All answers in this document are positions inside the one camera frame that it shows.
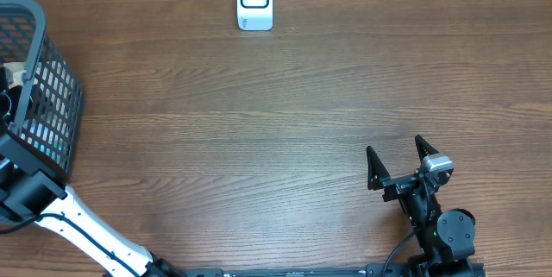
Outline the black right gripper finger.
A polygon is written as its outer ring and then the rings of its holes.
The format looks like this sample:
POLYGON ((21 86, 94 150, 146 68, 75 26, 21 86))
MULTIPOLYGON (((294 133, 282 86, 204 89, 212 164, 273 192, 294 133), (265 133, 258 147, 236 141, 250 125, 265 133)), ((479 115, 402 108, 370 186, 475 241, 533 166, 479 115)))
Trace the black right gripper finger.
POLYGON ((384 182, 388 181, 391 176, 371 146, 367 147, 366 152, 368 164, 367 188, 374 191, 379 190, 384 187, 384 182))
POLYGON ((438 154, 439 151, 433 148, 421 135, 415 136, 415 144, 417 148, 418 157, 420 160, 420 170, 426 169, 426 158, 438 154))

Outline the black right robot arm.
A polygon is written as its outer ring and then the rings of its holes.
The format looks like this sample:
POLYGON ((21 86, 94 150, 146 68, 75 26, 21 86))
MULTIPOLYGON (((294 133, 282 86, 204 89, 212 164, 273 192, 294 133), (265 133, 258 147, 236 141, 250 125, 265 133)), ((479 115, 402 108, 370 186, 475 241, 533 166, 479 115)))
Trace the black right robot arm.
POLYGON ((436 193, 446 185, 454 162, 433 148, 421 135, 415 137, 420 166, 414 173, 393 178, 369 146, 367 188, 381 190, 386 202, 397 200, 412 232, 387 256, 383 264, 368 264, 368 276, 481 276, 474 266, 475 217, 464 209, 443 211, 436 193))

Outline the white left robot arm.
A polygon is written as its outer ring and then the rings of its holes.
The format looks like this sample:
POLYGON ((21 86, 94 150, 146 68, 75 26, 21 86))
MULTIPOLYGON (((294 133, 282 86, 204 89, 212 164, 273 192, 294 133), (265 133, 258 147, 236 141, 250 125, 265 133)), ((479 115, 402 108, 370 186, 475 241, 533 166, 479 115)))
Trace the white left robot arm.
POLYGON ((168 261, 131 242, 69 185, 83 93, 66 66, 31 72, 1 66, 1 216, 10 232, 32 223, 81 249, 112 276, 180 276, 168 261))

